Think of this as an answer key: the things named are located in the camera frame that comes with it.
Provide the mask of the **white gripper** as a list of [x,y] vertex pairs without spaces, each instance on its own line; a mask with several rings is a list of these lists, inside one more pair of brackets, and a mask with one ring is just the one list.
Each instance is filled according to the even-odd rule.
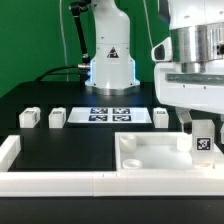
[[151,51],[156,62],[154,83],[161,104],[174,106],[184,132],[192,124],[190,109],[220,115],[220,143],[224,144],[224,58],[208,61],[204,72],[187,72],[173,62],[171,38],[168,37]]

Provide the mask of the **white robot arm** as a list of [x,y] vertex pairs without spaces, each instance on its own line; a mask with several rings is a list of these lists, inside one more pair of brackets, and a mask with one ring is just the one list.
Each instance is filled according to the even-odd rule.
[[[160,103],[179,114],[224,115],[224,0],[157,0],[169,36],[154,46],[154,83]],[[123,95],[140,86],[130,55],[130,20],[114,0],[76,0],[70,11],[79,34],[85,86]]]

